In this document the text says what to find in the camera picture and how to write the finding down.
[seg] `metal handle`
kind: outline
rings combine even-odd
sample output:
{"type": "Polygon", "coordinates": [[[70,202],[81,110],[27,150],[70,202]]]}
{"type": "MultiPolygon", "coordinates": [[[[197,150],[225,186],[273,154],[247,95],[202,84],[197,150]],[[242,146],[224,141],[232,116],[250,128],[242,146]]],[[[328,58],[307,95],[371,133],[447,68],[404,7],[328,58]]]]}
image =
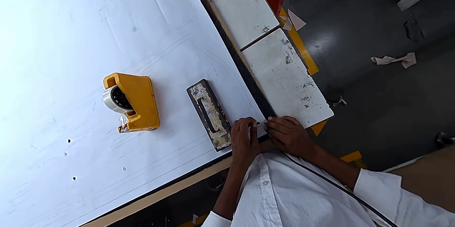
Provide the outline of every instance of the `metal handle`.
{"type": "Polygon", "coordinates": [[[199,99],[197,100],[197,104],[199,105],[199,108],[201,108],[202,115],[204,115],[204,118],[205,118],[205,120],[207,121],[207,125],[208,125],[208,128],[210,128],[210,131],[211,131],[212,133],[218,132],[220,129],[218,128],[218,130],[215,130],[215,129],[213,128],[212,122],[210,121],[210,118],[208,117],[207,111],[206,111],[205,108],[204,108],[204,104],[202,104],[202,98],[199,98],[199,99]]]}

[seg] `hand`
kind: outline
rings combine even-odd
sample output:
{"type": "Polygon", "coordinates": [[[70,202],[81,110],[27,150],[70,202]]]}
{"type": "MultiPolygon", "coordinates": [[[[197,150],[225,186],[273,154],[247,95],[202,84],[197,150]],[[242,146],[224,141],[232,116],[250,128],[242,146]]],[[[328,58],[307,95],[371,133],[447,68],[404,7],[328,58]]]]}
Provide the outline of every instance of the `hand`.
{"type": "Polygon", "coordinates": [[[269,117],[264,124],[272,143],[280,150],[309,161],[316,154],[317,146],[297,119],[269,117]]]}
{"type": "Polygon", "coordinates": [[[259,154],[257,123],[252,117],[234,121],[231,129],[232,165],[231,169],[246,173],[256,155],[259,154]]]}

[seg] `black cable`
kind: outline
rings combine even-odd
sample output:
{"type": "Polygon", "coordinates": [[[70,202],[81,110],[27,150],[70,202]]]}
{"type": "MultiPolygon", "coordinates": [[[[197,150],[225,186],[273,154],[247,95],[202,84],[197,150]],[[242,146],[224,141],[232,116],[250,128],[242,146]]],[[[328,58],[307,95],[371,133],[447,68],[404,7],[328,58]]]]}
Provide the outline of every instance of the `black cable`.
{"type": "Polygon", "coordinates": [[[366,208],[370,209],[373,213],[375,213],[377,216],[379,216],[381,219],[383,219],[386,223],[388,223],[391,227],[398,227],[394,222],[389,220],[389,218],[385,217],[383,214],[379,213],[376,209],[374,209],[372,206],[370,206],[367,202],[363,201],[361,198],[357,197],[353,193],[349,192],[347,189],[344,189],[343,187],[339,186],[338,184],[334,183],[332,180],[329,178],[322,176],[320,173],[315,172],[314,170],[311,170],[310,168],[300,164],[299,162],[293,160],[291,157],[289,157],[286,153],[282,151],[282,153],[292,162],[297,164],[298,166],[303,167],[304,169],[312,172],[313,174],[321,177],[322,179],[326,180],[328,183],[332,184],[333,186],[337,187],[338,189],[342,190],[344,193],[348,194],[349,196],[353,197],[356,201],[358,201],[360,204],[364,205],[366,208]]]}

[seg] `white shirt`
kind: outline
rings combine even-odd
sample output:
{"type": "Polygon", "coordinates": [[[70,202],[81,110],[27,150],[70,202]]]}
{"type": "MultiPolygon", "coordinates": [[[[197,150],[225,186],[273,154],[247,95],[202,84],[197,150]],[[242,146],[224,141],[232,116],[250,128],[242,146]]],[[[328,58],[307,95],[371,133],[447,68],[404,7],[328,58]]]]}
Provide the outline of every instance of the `white shirt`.
{"type": "MultiPolygon", "coordinates": [[[[343,186],[333,176],[300,158],[295,161],[343,186]]],[[[365,169],[354,194],[399,227],[455,226],[455,214],[401,189],[401,177],[365,169]]],[[[232,222],[210,212],[203,227],[371,226],[374,219],[355,199],[296,165],[281,152],[258,154],[243,179],[232,222]]]]}

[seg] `tape roll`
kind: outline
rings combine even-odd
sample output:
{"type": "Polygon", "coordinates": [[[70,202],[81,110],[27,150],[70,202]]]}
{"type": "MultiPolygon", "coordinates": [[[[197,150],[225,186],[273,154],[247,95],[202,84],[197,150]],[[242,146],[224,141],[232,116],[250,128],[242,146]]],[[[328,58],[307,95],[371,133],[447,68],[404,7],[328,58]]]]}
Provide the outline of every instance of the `tape roll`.
{"type": "Polygon", "coordinates": [[[103,92],[103,102],[108,108],[118,113],[134,111],[118,85],[114,85],[103,92]]]}

